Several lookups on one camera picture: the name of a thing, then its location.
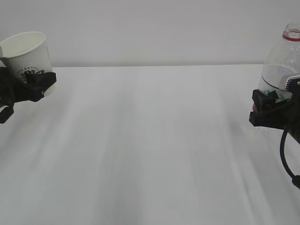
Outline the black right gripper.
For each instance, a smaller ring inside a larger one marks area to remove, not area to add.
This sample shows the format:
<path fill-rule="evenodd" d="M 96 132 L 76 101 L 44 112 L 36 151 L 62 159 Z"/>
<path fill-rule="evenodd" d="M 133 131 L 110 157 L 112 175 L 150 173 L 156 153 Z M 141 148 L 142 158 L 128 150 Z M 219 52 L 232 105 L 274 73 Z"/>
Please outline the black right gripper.
<path fill-rule="evenodd" d="M 253 106 L 249 115 L 249 122 L 255 127 L 285 129 L 288 131 L 300 130 L 300 89 L 292 88 L 292 98 L 282 102 L 253 90 Z"/>

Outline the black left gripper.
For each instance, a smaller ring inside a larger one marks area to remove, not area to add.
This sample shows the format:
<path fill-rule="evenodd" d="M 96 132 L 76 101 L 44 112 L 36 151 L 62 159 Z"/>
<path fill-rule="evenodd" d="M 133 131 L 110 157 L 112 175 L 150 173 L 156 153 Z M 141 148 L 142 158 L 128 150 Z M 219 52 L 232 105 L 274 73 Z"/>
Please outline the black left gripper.
<path fill-rule="evenodd" d="M 54 72 L 25 72 L 26 84 L 21 84 L 6 67 L 0 68 L 0 123 L 4 124 L 13 114 L 15 103 L 37 102 L 57 79 Z"/>

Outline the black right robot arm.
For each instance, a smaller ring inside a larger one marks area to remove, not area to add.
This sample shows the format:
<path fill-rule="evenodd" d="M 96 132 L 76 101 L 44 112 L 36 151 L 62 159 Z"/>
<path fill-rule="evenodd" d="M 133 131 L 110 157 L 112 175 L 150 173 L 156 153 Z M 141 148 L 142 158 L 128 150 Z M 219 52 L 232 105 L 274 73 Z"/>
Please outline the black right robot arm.
<path fill-rule="evenodd" d="M 300 89 L 295 88 L 292 99 L 275 102 L 274 97 L 266 96 L 259 90 L 252 94 L 253 111 L 249 115 L 249 122 L 255 127 L 266 127 L 284 130 L 288 124 L 288 133 L 300 141 Z"/>

